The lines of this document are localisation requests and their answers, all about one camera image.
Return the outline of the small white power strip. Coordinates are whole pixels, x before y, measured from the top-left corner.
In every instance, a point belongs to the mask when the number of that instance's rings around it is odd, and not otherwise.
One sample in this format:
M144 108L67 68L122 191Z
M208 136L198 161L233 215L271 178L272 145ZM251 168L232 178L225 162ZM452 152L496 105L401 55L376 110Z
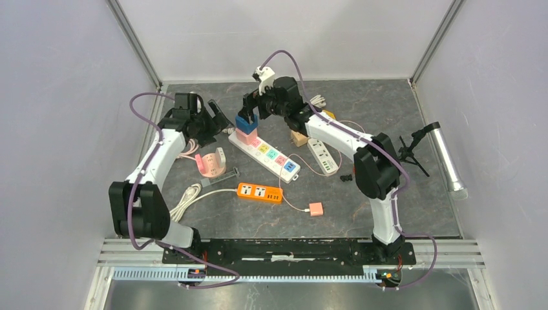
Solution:
M307 146L325 176L331 176L338 171L339 165L336 164L332 155L322 141L310 138L307 141Z

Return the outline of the orange power strip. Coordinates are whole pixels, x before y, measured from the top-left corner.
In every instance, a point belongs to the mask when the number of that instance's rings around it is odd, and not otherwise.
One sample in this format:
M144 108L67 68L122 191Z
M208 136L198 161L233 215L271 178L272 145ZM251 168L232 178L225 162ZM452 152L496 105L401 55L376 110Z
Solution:
M280 204L283 200L283 190L279 187L239 183L236 189L239 198L256 202Z

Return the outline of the tan wooden cube socket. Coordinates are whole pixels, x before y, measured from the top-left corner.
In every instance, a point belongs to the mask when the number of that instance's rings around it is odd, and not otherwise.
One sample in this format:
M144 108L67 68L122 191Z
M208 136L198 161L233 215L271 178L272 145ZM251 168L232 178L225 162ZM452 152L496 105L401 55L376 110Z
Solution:
M291 138L292 143L296 147L301 147L301 146L307 144L307 142L309 140L309 137L301 134L300 132L296 132L296 131L293 131L293 130L290 132L290 138Z

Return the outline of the pink cube socket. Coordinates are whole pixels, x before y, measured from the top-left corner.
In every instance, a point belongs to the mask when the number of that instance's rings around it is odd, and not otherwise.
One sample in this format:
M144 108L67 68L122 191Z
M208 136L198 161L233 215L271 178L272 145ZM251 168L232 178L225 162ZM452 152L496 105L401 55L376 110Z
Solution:
M237 137L237 140L239 140L239 142L243 143L244 145L250 145L257 138L257 129L253 129L249 133L245 133L244 131L240 129L236 129L236 137Z

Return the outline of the pink charger plug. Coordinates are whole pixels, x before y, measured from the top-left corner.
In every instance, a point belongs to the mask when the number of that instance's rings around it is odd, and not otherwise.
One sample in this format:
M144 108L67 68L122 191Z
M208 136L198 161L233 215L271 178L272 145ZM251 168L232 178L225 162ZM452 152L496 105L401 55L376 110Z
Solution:
M308 206L310 216L322 216L324 214L324 209L321 202L310 203Z

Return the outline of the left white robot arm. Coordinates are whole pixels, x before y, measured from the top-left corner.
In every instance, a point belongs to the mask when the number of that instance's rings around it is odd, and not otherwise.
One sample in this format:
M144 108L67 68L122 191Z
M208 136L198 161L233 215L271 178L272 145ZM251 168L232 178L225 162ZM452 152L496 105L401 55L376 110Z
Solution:
M137 94L131 98L131 112L150 125L155 137L135 170L123 181L111 183L108 191L112 221L118 236L130 239L137 250L156 242L178 247L187 263L203 255L197 229L172 219L162 196L164 181L177 155L191 141L204 147L216 141L232 122L213 99L205 102L194 92L177 92L171 100L174 107L157 123L141 115L134 107Z

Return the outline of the long white power strip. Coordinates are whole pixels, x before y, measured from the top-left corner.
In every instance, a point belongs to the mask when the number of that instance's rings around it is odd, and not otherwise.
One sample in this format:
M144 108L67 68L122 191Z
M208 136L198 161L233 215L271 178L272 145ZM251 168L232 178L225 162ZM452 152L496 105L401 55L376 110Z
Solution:
M236 148L279 177L284 183L291 183L299 177L300 165L263 139L255 138L250 144L245 144L237 138L236 132L231 133L228 139Z

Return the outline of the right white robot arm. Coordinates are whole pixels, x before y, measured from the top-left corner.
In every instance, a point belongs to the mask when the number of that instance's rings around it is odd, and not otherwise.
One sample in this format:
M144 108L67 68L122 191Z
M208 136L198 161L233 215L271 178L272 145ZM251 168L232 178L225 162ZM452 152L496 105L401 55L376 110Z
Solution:
M342 124L321 108L303 100L293 77L253 74L258 89L243 97L236 116L236 132L250 140L259 120L280 116L288 127L327 143L353 161L355 183L370 200L373 212L373 254L382 264L399 256L405 242L397 214L400 177L406 172L397 159L390 138L383 133L365 134Z

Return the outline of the yellow cube socket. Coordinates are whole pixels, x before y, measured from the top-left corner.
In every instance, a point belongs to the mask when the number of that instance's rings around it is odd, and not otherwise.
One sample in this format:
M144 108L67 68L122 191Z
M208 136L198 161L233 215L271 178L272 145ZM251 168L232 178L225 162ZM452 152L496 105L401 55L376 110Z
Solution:
M331 119L335 119L335 116L332 112L328 111L328 110L323 110L322 111L324 114L326 114L327 116L329 116Z

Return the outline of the blue cube socket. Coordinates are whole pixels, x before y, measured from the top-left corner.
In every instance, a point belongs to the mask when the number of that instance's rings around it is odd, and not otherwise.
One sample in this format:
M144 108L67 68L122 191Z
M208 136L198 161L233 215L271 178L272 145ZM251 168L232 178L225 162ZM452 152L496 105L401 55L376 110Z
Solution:
M258 127L258 116L254 114L251 117L251 122L247 122L243 117L235 117L235 127L236 129L242 131L244 134L250 134Z

